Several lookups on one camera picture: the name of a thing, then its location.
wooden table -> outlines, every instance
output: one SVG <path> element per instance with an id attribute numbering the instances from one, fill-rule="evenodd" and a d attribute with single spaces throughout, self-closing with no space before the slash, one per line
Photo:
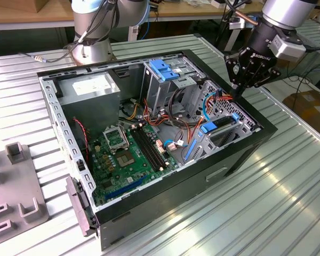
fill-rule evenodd
<path id="1" fill-rule="evenodd" d="M 254 2 L 242 9 L 245 13 L 259 13 L 262 4 Z M 185 2 L 160 3 L 158 21 L 220 19 L 224 9 L 212 5 L 193 7 Z M 150 13 L 149 21 L 156 20 Z M 0 7 L 0 30 L 72 27 L 74 17 L 69 0 L 50 0 L 38 13 Z"/>

ram slot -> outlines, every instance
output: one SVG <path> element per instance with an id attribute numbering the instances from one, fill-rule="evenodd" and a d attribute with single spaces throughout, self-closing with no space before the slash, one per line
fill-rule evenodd
<path id="1" fill-rule="evenodd" d="M 131 134 L 155 172 L 160 171 L 161 167 L 166 168 L 164 160 L 153 147 L 143 130 L 135 130 Z"/>

gray fixture plate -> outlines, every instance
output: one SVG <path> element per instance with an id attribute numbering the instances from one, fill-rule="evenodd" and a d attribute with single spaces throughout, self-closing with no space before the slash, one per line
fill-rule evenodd
<path id="1" fill-rule="evenodd" d="M 25 160 L 15 164 L 0 151 L 0 243 L 49 218 L 29 149 L 21 149 Z"/>

red cable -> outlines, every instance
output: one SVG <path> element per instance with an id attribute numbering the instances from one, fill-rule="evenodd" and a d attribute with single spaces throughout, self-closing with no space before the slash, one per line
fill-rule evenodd
<path id="1" fill-rule="evenodd" d="M 86 137 L 86 132 L 85 132 L 85 128 L 83 126 L 83 124 L 78 121 L 76 118 L 74 118 L 74 121 L 80 125 L 80 127 L 82 128 L 83 134 L 84 134 L 84 139 L 85 139 L 85 149 L 86 149 L 86 161 L 89 161 L 89 147 L 88 147 L 88 142 L 87 142 L 87 137 Z"/>

slotted metal table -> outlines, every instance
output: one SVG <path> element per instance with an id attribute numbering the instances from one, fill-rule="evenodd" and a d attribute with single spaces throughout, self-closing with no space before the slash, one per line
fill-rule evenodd
<path id="1" fill-rule="evenodd" d="M 222 54 L 194 35 L 113 44 L 118 58 L 191 49 L 225 80 Z M 63 50 L 40 53 L 54 59 Z M 65 189 L 68 171 L 51 128 L 36 72 L 73 66 L 0 57 L 0 150 L 29 146 L 50 219 L 0 244 L 0 255 L 101 255 L 83 237 Z M 220 183 L 143 227 L 106 255 L 320 255 L 320 135 L 268 92 L 245 98 L 276 134 Z"/>

